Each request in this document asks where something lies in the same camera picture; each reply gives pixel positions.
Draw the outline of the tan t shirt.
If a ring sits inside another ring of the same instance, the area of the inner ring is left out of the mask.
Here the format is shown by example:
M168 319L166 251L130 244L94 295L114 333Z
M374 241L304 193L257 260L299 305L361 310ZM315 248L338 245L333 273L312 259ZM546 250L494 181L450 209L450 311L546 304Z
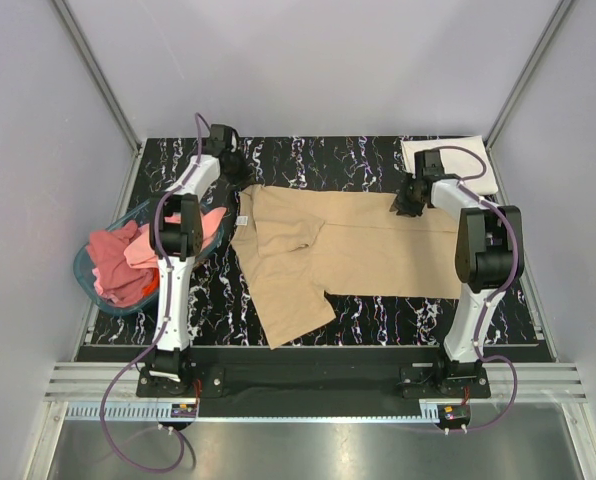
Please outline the tan t shirt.
M389 193L252 185L231 241L271 348L335 318L328 295L454 300L457 222L399 216Z

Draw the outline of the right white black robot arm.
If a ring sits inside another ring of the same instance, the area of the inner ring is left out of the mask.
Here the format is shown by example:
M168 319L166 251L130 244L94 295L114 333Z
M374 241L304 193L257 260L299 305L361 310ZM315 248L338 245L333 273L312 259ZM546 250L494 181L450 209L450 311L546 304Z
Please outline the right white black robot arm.
M467 177L448 173L441 160L445 150L465 153L480 170ZM420 217L425 209L440 209L458 222L455 270L461 282L452 327L432 367L429 381L444 396L454 396L484 379L484 366L502 362L517 378L513 363L503 355L486 357L486 329L506 291L524 272L522 214L514 205L499 205L475 193L470 180L488 171L484 159L457 145L434 147L414 154L415 170L405 175L391 211Z

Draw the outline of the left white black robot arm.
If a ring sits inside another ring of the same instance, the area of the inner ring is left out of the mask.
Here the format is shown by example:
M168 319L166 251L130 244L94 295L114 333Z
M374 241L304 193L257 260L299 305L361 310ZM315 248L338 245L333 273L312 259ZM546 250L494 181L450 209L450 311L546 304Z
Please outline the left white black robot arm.
M252 171L239 143L234 128L211 125L182 176L151 200L149 235L159 272L159 298L143 382L160 384L174 396L186 394L194 383L187 320L190 277L204 242L201 200L219 179L234 189L250 183Z

